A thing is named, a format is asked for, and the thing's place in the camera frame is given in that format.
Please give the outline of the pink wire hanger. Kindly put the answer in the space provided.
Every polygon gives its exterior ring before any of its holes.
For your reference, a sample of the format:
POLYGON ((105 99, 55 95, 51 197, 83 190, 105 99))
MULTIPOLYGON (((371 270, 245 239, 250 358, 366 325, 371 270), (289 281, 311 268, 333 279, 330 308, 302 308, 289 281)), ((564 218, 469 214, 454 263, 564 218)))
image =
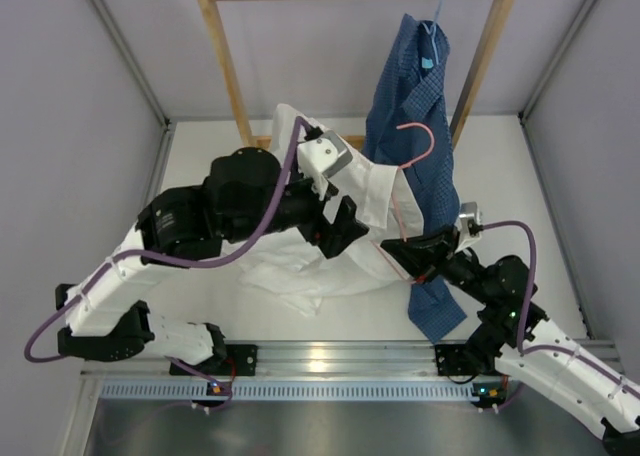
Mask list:
MULTIPOLYGON (((404 123, 396 126, 397 131, 409 130, 411 128, 420 130, 425 133, 424 136, 420 136, 420 139, 425 141, 422 143, 422 146, 425 148, 425 150, 422 151, 421 153, 416 153, 410 160, 404 162, 403 164, 400 164, 399 168, 401 170, 407 169, 412 165, 414 165, 416 162, 428 157, 433 151, 434 145, 435 145, 435 137, 434 137, 433 131, 423 123, 408 122, 408 123, 404 123)), ((394 193, 391 193, 390 201, 392 204, 395 220, 399 227, 401 241, 406 242, 407 241, 406 228, 402 219, 401 211, 398 208, 398 203, 396 201, 394 193)), ((409 282, 411 285, 422 284, 424 282, 423 276, 411 276, 404 269, 401 269, 398 263, 387 252, 385 252, 380 245, 377 245, 376 249, 380 253, 380 255, 385 259, 385 261, 391 266, 393 271, 398 275, 400 280, 409 282)))

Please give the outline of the white shirt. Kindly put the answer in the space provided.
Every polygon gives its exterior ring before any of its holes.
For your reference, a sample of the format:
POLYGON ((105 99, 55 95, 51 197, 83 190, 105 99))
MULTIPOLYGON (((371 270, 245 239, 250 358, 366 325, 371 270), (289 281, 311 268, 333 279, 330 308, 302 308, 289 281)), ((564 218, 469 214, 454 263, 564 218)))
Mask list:
POLYGON ((386 239, 420 236, 424 218, 403 169, 374 163, 355 148, 352 161, 330 181, 356 203, 369 232, 339 256, 325 259, 293 228, 265 235, 233 266, 243 293, 273 297, 305 316, 330 297, 351 297, 408 283, 407 271, 381 248, 386 239))

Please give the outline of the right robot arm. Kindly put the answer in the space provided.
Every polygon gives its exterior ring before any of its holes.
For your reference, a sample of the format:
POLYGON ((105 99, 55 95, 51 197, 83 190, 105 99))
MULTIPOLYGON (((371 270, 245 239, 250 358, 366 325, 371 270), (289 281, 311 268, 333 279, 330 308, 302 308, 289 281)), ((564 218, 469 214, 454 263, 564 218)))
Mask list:
POLYGON ((382 250, 417 282, 437 277, 482 305, 465 343, 478 373, 498 372, 533 389, 578 420, 610 455, 639 452, 639 386, 569 337, 532 301, 537 248, 529 226, 529 260, 505 256, 484 266, 470 246, 494 224, 446 226, 430 235, 388 239, 382 250))

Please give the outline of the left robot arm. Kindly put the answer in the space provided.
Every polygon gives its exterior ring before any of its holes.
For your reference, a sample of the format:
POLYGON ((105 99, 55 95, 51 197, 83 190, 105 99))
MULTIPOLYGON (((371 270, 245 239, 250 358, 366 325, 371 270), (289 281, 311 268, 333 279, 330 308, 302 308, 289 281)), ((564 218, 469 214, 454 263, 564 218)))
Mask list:
POLYGON ((144 298, 196 261, 227 264, 223 244, 249 241, 281 177, 274 155, 241 148, 213 160, 202 184, 171 188, 153 199, 121 249, 87 281, 57 287, 58 305, 78 300, 57 333, 59 355, 115 362, 145 353, 177 359, 206 375, 221 371, 228 352, 218 326, 156 315, 144 298))

